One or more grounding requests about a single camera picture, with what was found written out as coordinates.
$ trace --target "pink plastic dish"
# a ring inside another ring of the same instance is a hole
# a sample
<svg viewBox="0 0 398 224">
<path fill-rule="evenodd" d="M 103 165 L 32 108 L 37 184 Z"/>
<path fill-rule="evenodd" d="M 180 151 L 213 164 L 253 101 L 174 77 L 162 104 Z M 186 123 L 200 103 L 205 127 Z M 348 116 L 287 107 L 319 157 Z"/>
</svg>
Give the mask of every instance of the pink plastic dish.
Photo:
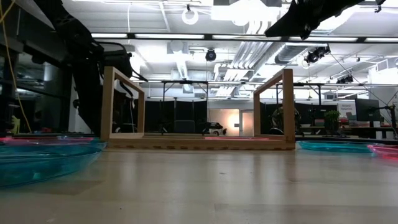
<svg viewBox="0 0 398 224">
<path fill-rule="evenodd" d="M 368 145 L 368 148 L 375 154 L 383 159 L 394 159 L 398 160 L 398 146 L 375 146 Z"/>
</svg>

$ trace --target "wooden base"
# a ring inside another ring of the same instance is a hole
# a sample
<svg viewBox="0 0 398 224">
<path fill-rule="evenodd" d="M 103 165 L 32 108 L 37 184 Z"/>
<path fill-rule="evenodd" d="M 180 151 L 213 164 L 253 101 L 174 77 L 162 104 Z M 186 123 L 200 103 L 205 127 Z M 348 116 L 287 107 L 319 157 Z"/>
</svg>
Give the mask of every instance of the wooden base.
<svg viewBox="0 0 398 224">
<path fill-rule="evenodd" d="M 157 138 L 111 138 L 109 148 L 123 149 L 201 149 L 201 150 L 294 150 L 295 143 L 281 140 L 206 140 L 203 138 L 181 138 L 158 136 Z"/>
</svg>

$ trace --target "translucent plastic container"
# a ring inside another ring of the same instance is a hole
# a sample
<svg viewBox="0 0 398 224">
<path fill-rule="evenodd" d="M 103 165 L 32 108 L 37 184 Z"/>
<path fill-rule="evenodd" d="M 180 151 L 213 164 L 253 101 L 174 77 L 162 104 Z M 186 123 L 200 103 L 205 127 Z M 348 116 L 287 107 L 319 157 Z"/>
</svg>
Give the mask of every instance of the translucent plastic container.
<svg viewBox="0 0 398 224">
<path fill-rule="evenodd" d="M 383 159 L 398 160 L 398 146 L 369 145 L 368 148 L 370 148 L 372 152 Z"/>
<path fill-rule="evenodd" d="M 368 145 L 374 143 L 350 141 L 298 141 L 302 149 L 326 152 L 372 152 Z"/>
<path fill-rule="evenodd" d="M 41 140 L 39 144 L 0 145 L 0 187 L 30 184 L 84 169 L 106 147 L 98 140 L 65 144 L 70 141 Z"/>
</svg>

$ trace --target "ceiling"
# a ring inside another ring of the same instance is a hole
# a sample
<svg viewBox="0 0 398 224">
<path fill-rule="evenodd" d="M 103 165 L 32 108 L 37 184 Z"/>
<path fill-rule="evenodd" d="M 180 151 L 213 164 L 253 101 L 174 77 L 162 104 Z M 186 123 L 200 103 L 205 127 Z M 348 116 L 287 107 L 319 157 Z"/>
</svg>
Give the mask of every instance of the ceiling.
<svg viewBox="0 0 398 224">
<path fill-rule="evenodd" d="M 32 1 L 17 1 L 24 9 L 42 19 L 44 15 Z M 132 32 L 132 33 L 191 33 L 191 34 L 242 34 L 246 33 L 249 25 L 237 26 L 232 21 L 211 20 L 211 3 L 208 6 L 195 7 L 198 13 L 198 22 L 188 25 L 182 20 L 184 5 L 170 6 L 166 4 L 105 4 L 102 2 L 84 2 L 63 0 L 68 12 L 79 19 L 92 32 Z M 373 7 L 361 8 L 349 17 L 343 25 L 332 30 L 329 35 L 398 35 L 398 8 L 389 8 L 380 13 L 374 13 Z M 156 79 L 161 74 L 170 74 L 177 71 L 177 63 L 167 58 L 167 40 L 115 40 L 122 44 L 135 46 L 137 52 L 145 61 L 141 73 L 147 78 Z M 235 41 L 185 41 L 193 56 L 185 62 L 187 70 L 203 70 L 213 72 L 217 63 L 230 63 L 242 42 Z M 398 56 L 398 44 L 330 44 L 331 53 L 340 62 L 328 55 L 310 69 L 305 69 L 292 62 L 286 68 L 294 70 L 296 82 L 311 81 L 327 82 L 333 75 L 343 72 L 346 68 L 353 68 L 353 75 L 360 82 L 367 81 L 368 69 L 386 57 Z M 207 49 L 215 49 L 217 60 L 206 62 Z"/>
</svg>

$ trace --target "potted plant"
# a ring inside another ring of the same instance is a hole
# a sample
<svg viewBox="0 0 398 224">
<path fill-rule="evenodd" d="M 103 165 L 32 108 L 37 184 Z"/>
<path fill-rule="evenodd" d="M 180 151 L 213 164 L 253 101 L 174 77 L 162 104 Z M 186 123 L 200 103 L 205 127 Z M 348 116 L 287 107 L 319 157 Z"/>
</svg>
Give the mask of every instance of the potted plant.
<svg viewBox="0 0 398 224">
<path fill-rule="evenodd" d="M 325 113 L 325 129 L 332 134 L 338 130 L 338 118 L 340 117 L 339 111 L 328 111 Z"/>
</svg>

